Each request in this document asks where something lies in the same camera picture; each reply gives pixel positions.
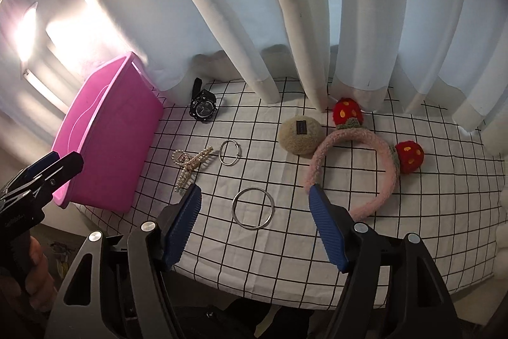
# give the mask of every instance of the pink plastic bin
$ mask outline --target pink plastic bin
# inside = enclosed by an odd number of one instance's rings
[[[53,144],[60,157],[71,151],[83,171],[53,194],[65,208],[85,206],[127,212],[146,154],[163,112],[134,53],[120,56],[88,77],[69,108]]]

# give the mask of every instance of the watch strap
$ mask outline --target watch strap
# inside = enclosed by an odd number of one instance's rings
[[[201,86],[203,85],[203,81],[201,78],[194,79],[194,86],[192,86],[192,99],[196,98],[197,95],[201,91]]]

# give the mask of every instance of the silver metal ring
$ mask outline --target silver metal ring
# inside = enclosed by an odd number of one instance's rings
[[[222,154],[222,148],[227,144],[227,143],[234,143],[235,146],[236,146],[236,158],[233,160],[233,162],[230,162],[229,164],[224,162],[224,157],[225,157],[225,154],[223,155]],[[238,144],[234,139],[227,139],[225,140],[221,145],[220,145],[220,149],[219,149],[219,161],[224,165],[224,166],[232,166],[234,163],[236,163],[238,161],[238,159],[240,159],[240,144]]]
[[[238,204],[239,197],[243,193],[248,192],[250,190],[258,190],[260,192],[263,192],[270,200],[270,206],[271,206],[270,215],[265,220],[265,222],[259,226],[250,226],[248,224],[243,224],[242,222],[240,222],[240,220],[238,220],[238,217],[236,216],[235,210],[236,210],[236,205]],[[233,216],[233,220],[236,221],[239,226],[242,226],[244,229],[247,229],[247,230],[259,230],[259,229],[262,229],[263,227],[266,227],[268,225],[268,223],[271,221],[274,211],[275,211],[275,202],[273,201],[273,197],[271,196],[271,194],[268,191],[263,190],[262,188],[257,188],[257,187],[244,188],[242,191],[238,192],[238,194],[235,196],[235,198],[233,198],[233,204],[231,205],[231,214]]]

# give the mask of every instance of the finger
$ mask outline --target finger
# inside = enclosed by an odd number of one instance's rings
[[[53,304],[55,303],[56,299],[57,299],[57,290],[55,289],[55,287],[53,287],[51,297],[46,302],[44,302],[42,305],[39,306],[39,310],[43,313],[49,312],[53,308]]]
[[[53,278],[48,273],[44,280],[44,284],[37,290],[36,294],[32,295],[30,298],[32,308],[39,309],[43,304],[48,303],[51,300],[54,288]]]
[[[29,255],[35,266],[38,265],[42,259],[42,247],[35,237],[30,237]]]
[[[17,298],[17,297],[11,297],[11,298],[7,298],[7,303],[9,304],[9,306],[11,307],[11,309],[13,311],[15,311],[17,314],[19,315],[22,315],[23,314],[23,310],[21,308],[21,304],[20,304],[20,299]]]
[[[0,276],[0,290],[6,298],[21,296],[21,287],[12,277]]]
[[[46,281],[48,276],[48,259],[45,255],[39,260],[39,264],[32,268],[25,281],[25,288],[29,295],[33,295]]]

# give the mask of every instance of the strawberry ornament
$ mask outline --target strawberry ornament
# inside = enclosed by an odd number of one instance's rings
[[[351,98],[341,98],[333,108],[333,121],[338,129],[360,127],[363,114],[357,102]]]
[[[423,163],[423,149],[414,141],[403,141],[395,146],[400,161],[400,172],[410,174]]]

